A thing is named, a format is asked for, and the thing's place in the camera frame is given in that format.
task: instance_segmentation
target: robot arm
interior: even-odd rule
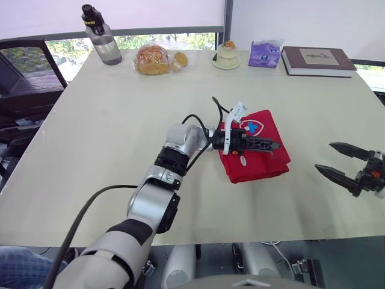
[[[354,179],[332,167],[316,164],[315,167],[320,173],[332,182],[346,188],[355,197],[365,190],[374,191],[374,195],[380,199],[385,198],[385,154],[380,151],[366,151],[348,143],[330,143],[329,145],[341,154],[366,161],[366,165]]]
[[[224,133],[207,130],[212,140],[207,150],[223,149]],[[247,137],[243,129],[233,129],[231,134],[232,152],[270,152],[279,148],[272,140]],[[118,289],[136,284],[155,234],[168,231],[173,223],[180,200],[174,191],[187,173],[190,158],[208,141],[198,126],[173,125],[154,165],[131,197],[126,220],[109,228],[74,259],[57,276],[54,288]]]

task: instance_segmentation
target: tabletop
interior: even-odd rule
[[[140,75],[136,51],[106,66],[93,51],[65,89],[0,194],[0,244],[60,246],[86,200],[98,189],[138,184],[162,148],[170,125],[198,114],[218,123],[222,106],[243,101],[248,112],[269,109],[291,157],[290,171],[232,184],[218,156],[205,152],[177,192],[171,229],[153,244],[348,238],[385,234],[385,200],[353,197],[314,164],[354,177],[365,165],[328,146],[343,141],[384,149],[384,107],[356,74],[352,78],[287,76],[241,65],[220,70],[213,51],[187,51],[189,65],[167,75]],[[72,246],[89,246],[125,219],[133,190],[99,196]]]

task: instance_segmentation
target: bread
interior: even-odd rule
[[[176,62],[179,63],[180,66],[182,67],[185,67],[187,65],[187,56],[186,54],[182,53],[182,52],[177,52],[175,53],[175,56],[174,56],[174,59],[176,60]]]
[[[135,58],[135,68],[147,75],[168,73],[167,51],[159,45],[143,46]]]

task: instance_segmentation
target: black bottle cap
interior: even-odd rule
[[[92,28],[92,27],[103,25],[104,19],[102,17],[102,14],[99,11],[97,11],[94,7],[92,7],[90,4],[83,5],[82,10],[83,10],[82,19],[86,26],[89,26]]]

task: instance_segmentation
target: book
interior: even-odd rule
[[[288,75],[351,77],[356,70],[342,49],[285,46],[282,59]]]

